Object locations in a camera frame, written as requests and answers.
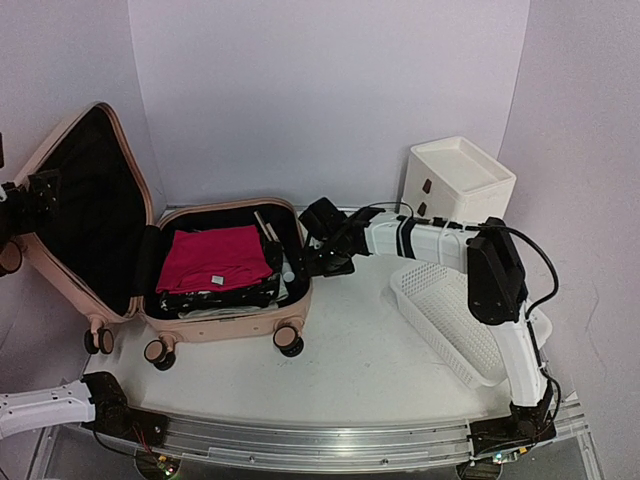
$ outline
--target perforated basket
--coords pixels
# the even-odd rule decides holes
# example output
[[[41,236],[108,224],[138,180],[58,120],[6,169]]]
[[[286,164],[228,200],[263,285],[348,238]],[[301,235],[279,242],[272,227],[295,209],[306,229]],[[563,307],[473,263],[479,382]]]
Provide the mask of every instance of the perforated basket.
[[[467,307],[467,276],[431,263],[413,263],[391,276],[400,313],[470,388],[507,378],[488,328]]]

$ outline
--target plastic storage box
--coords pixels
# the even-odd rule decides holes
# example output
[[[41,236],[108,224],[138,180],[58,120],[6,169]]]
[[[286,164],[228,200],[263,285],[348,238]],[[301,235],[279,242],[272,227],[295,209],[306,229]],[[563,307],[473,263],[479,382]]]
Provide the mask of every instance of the plastic storage box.
[[[492,387],[507,378],[500,350],[486,325],[467,307],[467,276],[433,263],[404,267],[391,276],[400,313],[470,388]],[[539,309],[531,313],[542,348],[551,321]]]
[[[421,217],[502,218],[516,176],[464,137],[411,148],[402,200]]]

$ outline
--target wall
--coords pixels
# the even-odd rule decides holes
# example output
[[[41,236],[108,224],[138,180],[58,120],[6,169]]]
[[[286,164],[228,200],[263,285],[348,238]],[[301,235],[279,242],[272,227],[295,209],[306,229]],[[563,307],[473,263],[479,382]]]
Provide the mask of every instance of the wall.
[[[548,351],[609,480],[640,478],[639,119],[640,3],[532,0],[500,155],[518,175],[508,221],[559,269]]]
[[[408,147],[502,142],[528,0],[130,0],[169,203],[394,199]]]
[[[0,40],[1,178],[13,178],[62,118],[105,100],[121,116],[162,208],[126,0],[3,1]],[[86,360],[87,322],[28,265],[0,282],[0,392],[75,379]],[[36,439],[26,432],[0,441],[0,465],[11,479],[24,478]]]

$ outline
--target folded red shirt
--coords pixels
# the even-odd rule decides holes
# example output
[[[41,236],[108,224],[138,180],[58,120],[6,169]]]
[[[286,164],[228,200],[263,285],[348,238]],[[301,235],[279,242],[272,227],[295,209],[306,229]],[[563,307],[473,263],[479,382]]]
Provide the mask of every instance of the folded red shirt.
[[[156,292],[226,292],[258,285],[272,274],[255,225],[177,231]]]

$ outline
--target open suitcase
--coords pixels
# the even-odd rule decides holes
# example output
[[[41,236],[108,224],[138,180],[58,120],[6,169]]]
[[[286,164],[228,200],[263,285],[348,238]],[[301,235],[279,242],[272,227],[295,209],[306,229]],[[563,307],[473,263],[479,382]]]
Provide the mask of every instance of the open suitcase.
[[[178,342],[273,334],[287,356],[302,350],[301,331],[311,299],[302,232],[288,202],[262,198],[178,209],[154,224],[151,196],[118,118],[96,103],[59,125],[18,174],[15,183],[59,172],[59,211],[35,233],[20,237],[25,257],[90,322],[85,347],[111,353],[109,325],[143,318],[158,333],[145,358],[158,369],[175,362]],[[295,273],[277,308],[246,314],[179,318],[160,308],[155,287],[176,231],[271,225]]]

